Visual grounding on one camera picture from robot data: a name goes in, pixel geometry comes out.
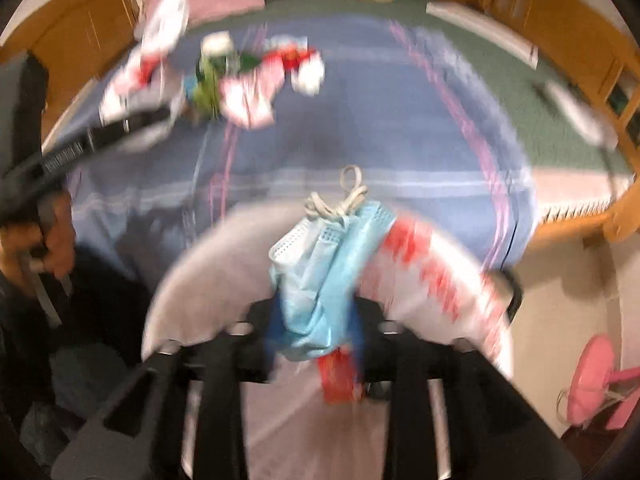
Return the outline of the person left hand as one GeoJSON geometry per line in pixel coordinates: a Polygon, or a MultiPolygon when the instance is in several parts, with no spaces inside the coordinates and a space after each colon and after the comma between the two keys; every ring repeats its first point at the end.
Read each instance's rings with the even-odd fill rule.
{"type": "Polygon", "coordinates": [[[64,278],[75,265],[76,233],[72,199],[63,191],[52,202],[53,223],[44,230],[37,223],[13,223],[1,228],[1,274],[27,297],[35,296],[26,262],[32,272],[64,278]]]}

